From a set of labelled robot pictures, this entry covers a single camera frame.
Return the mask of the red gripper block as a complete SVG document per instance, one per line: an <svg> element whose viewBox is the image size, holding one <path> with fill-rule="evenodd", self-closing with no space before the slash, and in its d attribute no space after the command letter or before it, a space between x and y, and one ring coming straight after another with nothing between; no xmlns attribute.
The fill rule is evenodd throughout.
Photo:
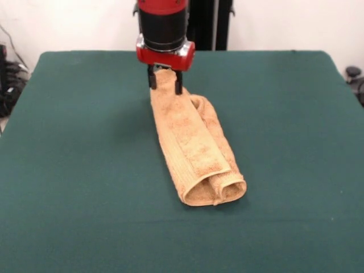
<svg viewBox="0 0 364 273"><path fill-rule="evenodd" d="M148 49L143 43L136 44L138 60L148 65L162 65L175 71L187 71L195 55L194 42L185 42L184 45L173 52L156 52Z"/></svg>

